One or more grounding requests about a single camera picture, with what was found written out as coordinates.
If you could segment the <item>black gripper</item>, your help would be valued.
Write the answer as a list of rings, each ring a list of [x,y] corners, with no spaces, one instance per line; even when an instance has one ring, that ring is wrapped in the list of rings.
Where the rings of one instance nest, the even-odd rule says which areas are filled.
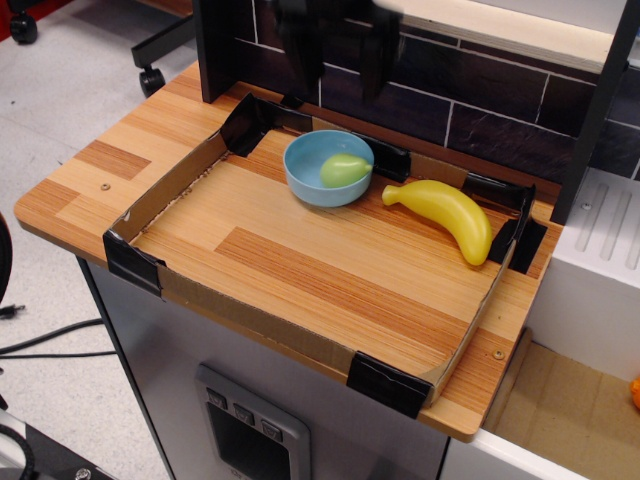
[[[274,1],[276,31],[296,78],[316,102],[325,73],[322,37],[363,38],[360,80],[364,102],[389,80],[400,43],[400,13],[374,1]]]

